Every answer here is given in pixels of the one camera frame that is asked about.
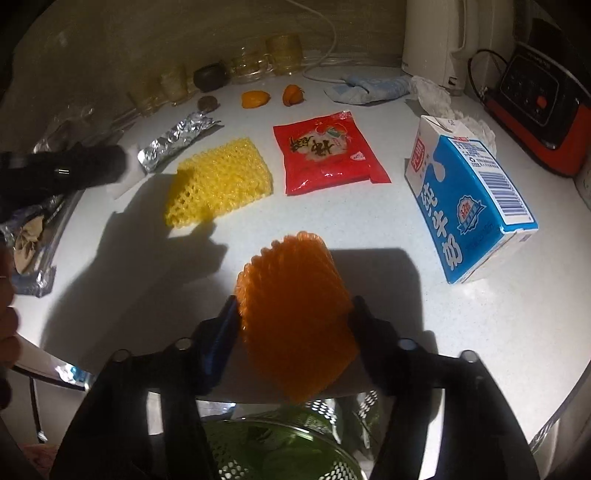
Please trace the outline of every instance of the hand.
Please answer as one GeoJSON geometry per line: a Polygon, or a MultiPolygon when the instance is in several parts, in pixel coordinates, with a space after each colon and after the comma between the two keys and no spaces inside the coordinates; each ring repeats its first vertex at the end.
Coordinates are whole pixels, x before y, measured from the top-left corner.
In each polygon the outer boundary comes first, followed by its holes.
{"type": "Polygon", "coordinates": [[[12,367],[21,355],[21,344],[15,336],[18,315],[10,307],[14,289],[10,283],[12,257],[4,246],[0,246],[0,365],[12,367]]]}

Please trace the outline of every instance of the blue cloth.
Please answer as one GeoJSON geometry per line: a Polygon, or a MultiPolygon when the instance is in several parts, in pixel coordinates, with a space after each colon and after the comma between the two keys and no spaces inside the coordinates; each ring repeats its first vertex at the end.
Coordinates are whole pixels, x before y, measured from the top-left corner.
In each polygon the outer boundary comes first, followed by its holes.
{"type": "Polygon", "coordinates": [[[394,100],[410,92],[410,77],[400,76],[390,79],[366,79],[355,75],[343,77],[346,85],[331,85],[324,89],[331,100],[351,105],[380,100],[394,100]]]}

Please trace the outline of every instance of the white kettle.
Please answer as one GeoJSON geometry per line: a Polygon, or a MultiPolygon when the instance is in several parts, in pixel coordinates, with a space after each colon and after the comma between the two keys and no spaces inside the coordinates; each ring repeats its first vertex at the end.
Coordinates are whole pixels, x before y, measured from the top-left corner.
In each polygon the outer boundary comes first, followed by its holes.
{"type": "Polygon", "coordinates": [[[403,71],[459,93],[477,49],[477,0],[407,0],[403,71]]]}

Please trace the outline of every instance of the blue and white carton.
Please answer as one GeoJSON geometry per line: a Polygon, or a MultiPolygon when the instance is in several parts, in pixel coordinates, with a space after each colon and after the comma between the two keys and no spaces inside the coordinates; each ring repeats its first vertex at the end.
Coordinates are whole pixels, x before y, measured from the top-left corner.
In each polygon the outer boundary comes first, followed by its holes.
{"type": "Polygon", "coordinates": [[[486,276],[538,230],[495,157],[460,121],[421,117],[406,178],[449,283],[486,276]]]}

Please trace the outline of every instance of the small dark bowl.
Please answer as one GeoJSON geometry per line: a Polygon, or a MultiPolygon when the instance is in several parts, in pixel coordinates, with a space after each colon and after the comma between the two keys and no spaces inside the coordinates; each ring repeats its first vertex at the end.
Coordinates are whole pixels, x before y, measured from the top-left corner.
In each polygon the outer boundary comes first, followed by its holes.
{"type": "Polygon", "coordinates": [[[202,92],[211,92],[228,83],[229,76],[221,62],[212,63],[193,73],[193,83],[202,92]]]}

